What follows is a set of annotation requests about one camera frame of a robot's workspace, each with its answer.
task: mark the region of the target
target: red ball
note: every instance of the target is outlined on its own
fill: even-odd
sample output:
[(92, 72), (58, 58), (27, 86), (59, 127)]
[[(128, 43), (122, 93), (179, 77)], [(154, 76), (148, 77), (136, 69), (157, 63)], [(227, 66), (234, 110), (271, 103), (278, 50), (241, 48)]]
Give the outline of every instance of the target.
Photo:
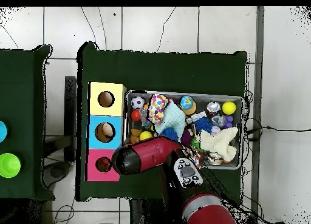
[(140, 121), (140, 113), (139, 110), (133, 110), (131, 114), (131, 118), (133, 121)]

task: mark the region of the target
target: pink cube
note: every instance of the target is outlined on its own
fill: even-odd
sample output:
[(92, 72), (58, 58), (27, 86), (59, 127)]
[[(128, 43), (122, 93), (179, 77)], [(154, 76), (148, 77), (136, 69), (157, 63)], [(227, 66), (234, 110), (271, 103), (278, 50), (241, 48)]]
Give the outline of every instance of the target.
[(120, 175), (116, 173), (113, 167), (107, 172), (101, 172), (98, 170), (97, 160), (104, 158), (106, 161), (110, 161), (115, 149), (89, 149), (89, 155), (87, 160), (87, 181), (89, 182), (118, 182)]

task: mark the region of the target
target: blue cube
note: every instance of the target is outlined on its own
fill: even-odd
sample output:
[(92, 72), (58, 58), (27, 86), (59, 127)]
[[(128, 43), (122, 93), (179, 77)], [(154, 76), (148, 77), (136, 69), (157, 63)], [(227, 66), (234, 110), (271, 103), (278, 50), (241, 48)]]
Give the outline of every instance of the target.
[[(122, 117), (90, 116), (89, 124), (89, 149), (117, 149), (122, 144)], [(101, 123), (109, 123), (113, 126), (115, 135), (108, 142), (101, 142), (96, 138), (95, 131)]]

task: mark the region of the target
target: blue plush toy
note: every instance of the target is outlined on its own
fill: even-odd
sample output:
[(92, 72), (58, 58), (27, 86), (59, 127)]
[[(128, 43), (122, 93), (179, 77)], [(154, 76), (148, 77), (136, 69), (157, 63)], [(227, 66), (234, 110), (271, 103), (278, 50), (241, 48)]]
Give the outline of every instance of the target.
[(194, 122), (194, 125), (196, 127), (197, 134), (199, 134), (202, 129), (208, 133), (211, 133), (211, 128), (213, 127), (212, 122), (210, 122), (207, 117), (198, 119), (196, 122)]
[(164, 129), (161, 135), (168, 137), (170, 140), (178, 142), (178, 136), (176, 131), (172, 127)]

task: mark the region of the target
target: yellow cube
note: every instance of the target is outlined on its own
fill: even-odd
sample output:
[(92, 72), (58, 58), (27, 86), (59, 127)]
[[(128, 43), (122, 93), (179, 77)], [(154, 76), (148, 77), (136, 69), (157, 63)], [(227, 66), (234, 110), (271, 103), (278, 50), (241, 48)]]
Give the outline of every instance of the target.
[(90, 114), (123, 116), (126, 88), (122, 84), (91, 82)]

